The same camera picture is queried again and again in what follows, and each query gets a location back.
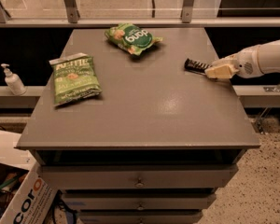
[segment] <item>drawer front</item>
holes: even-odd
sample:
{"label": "drawer front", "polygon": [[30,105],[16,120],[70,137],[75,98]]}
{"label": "drawer front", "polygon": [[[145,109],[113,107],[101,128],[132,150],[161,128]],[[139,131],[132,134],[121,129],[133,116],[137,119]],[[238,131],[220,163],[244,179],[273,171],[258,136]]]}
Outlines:
{"label": "drawer front", "polygon": [[63,200],[73,210],[154,210],[206,209],[215,200],[215,194],[160,195],[93,195],[64,194]]}
{"label": "drawer front", "polygon": [[80,213],[84,224],[190,224],[197,223],[201,212],[87,212]]}
{"label": "drawer front", "polygon": [[42,178],[56,189],[222,188],[237,166],[42,167]]}

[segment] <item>snack bag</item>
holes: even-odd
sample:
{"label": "snack bag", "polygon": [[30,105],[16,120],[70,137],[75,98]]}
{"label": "snack bag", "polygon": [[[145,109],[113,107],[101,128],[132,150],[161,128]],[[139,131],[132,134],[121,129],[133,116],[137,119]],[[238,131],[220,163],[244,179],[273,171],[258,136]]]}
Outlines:
{"label": "snack bag", "polygon": [[154,37],[147,30],[131,23],[121,23],[105,31],[105,36],[130,54],[139,56],[145,49],[162,41],[162,37]]}
{"label": "snack bag", "polygon": [[94,73],[92,56],[79,53],[49,63],[53,68],[56,106],[98,95],[102,91]]}

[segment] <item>drawer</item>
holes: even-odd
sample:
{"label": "drawer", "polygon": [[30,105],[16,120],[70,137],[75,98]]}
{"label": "drawer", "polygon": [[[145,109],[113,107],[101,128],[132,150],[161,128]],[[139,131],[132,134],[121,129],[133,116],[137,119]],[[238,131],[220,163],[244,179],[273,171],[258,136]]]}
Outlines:
{"label": "drawer", "polygon": [[232,164],[241,149],[38,150],[46,166]]}
{"label": "drawer", "polygon": [[188,189],[222,188],[237,172],[233,165],[84,166],[41,169],[56,189]]}
{"label": "drawer", "polygon": [[84,224],[190,224],[202,218],[201,212],[82,212],[78,214]]}
{"label": "drawer", "polygon": [[216,199],[215,194],[155,192],[112,192],[64,194],[63,200],[73,210],[154,210],[206,209]]}

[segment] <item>white pump bottle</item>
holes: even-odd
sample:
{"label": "white pump bottle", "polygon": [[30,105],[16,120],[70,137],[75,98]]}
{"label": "white pump bottle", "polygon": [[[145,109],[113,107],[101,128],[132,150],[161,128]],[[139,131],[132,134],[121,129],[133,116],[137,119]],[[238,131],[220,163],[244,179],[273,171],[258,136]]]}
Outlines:
{"label": "white pump bottle", "polygon": [[6,83],[14,95],[21,95],[26,92],[26,87],[21,82],[21,79],[17,74],[13,74],[7,67],[9,64],[2,63],[2,68],[4,68],[4,73],[6,74]]}

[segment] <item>metal railing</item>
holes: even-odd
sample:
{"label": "metal railing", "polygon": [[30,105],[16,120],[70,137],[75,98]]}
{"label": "metal railing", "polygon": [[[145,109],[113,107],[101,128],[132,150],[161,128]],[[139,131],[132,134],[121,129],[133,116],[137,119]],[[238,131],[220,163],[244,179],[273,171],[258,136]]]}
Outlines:
{"label": "metal railing", "polygon": [[[138,25],[145,26],[187,26],[187,27],[222,27],[222,26],[247,26],[247,27],[261,27],[271,26],[280,27],[280,17],[217,17],[217,8],[203,8],[199,2],[198,8],[205,12],[211,10],[215,16],[196,18],[193,16],[195,0],[183,0],[180,8],[180,16],[178,17],[164,17],[164,18],[101,18],[101,17],[83,17],[80,15],[77,0],[63,0],[63,9],[66,11],[66,17],[46,18],[43,16],[37,18],[14,18],[9,15],[8,9],[5,8],[0,0],[0,27],[72,27],[72,28],[87,28],[87,27],[106,27],[121,22],[132,22]],[[168,8],[168,10],[178,11],[179,8]]]}

